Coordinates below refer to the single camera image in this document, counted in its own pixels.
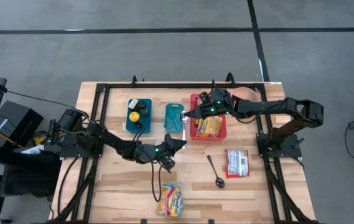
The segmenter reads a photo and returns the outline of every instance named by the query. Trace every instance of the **concrete floor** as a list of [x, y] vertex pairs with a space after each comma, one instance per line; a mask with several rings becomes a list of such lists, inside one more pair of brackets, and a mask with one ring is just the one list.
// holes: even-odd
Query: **concrete floor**
[[[259, 27], [354, 27], [354, 0], [255, 0]], [[251, 27], [242, 0], [0, 0], [0, 29]], [[354, 160], [344, 130], [354, 120], [354, 32], [261, 34], [269, 77], [286, 95], [325, 106], [305, 129], [305, 175], [324, 223], [354, 223]], [[0, 77], [10, 90], [74, 105], [82, 81], [260, 81], [252, 33], [0, 35]], [[64, 107], [6, 94], [46, 119]], [[354, 154], [354, 132], [348, 133]], [[9, 197], [1, 216], [44, 222], [49, 202]]]

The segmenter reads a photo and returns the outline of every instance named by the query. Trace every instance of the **tabletop wood grain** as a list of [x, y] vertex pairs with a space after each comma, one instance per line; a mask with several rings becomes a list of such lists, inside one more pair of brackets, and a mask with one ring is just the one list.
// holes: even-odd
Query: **tabletop wood grain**
[[[283, 99], [284, 91], [280, 83], [264, 83], [269, 101]], [[77, 108], [91, 112], [95, 95], [96, 82], [83, 82], [77, 100]], [[240, 89], [229, 89], [239, 96]], [[126, 128], [128, 100], [131, 98], [152, 99], [152, 127], [149, 134], [143, 134], [140, 140], [144, 143], [159, 144], [164, 140], [166, 130], [163, 127], [165, 106], [168, 103], [182, 103], [189, 109], [190, 95], [209, 91], [200, 88], [115, 88], [111, 89], [105, 125], [113, 134], [122, 139], [132, 139], [133, 134]], [[97, 118], [100, 116], [100, 97]], [[290, 120], [287, 115], [272, 115], [275, 127]], [[262, 118], [266, 131], [265, 118]], [[216, 223], [272, 223], [271, 203], [264, 171], [263, 160], [258, 154], [255, 122], [238, 123], [231, 116], [226, 117], [227, 137], [216, 141], [188, 140], [186, 149], [180, 150], [174, 157], [175, 167], [169, 174], [161, 172], [163, 184], [177, 184], [182, 189], [183, 209], [179, 218], [163, 217], [156, 214], [157, 202], [151, 192], [151, 166], [125, 161], [110, 147], [98, 163], [95, 189], [91, 206], [90, 223], [139, 223], [142, 218], [149, 223], [208, 223], [214, 219]], [[182, 133], [171, 133], [173, 138], [182, 139]], [[225, 177], [225, 149], [248, 150], [250, 176], [227, 179]], [[225, 180], [225, 188], [219, 189], [214, 181], [215, 175], [206, 156], [211, 155], [218, 175]], [[67, 167], [73, 159], [62, 162], [52, 209], [57, 215], [58, 190]], [[305, 181], [303, 168], [293, 159], [282, 158], [282, 169], [286, 188], [297, 206], [309, 218], [315, 218], [309, 191]], [[77, 186], [81, 159], [71, 168], [62, 190], [61, 209], [66, 206]], [[155, 190], [159, 192], [157, 174]], [[80, 202], [79, 218], [83, 216], [85, 194]], [[281, 198], [277, 193], [281, 218], [284, 218]]]

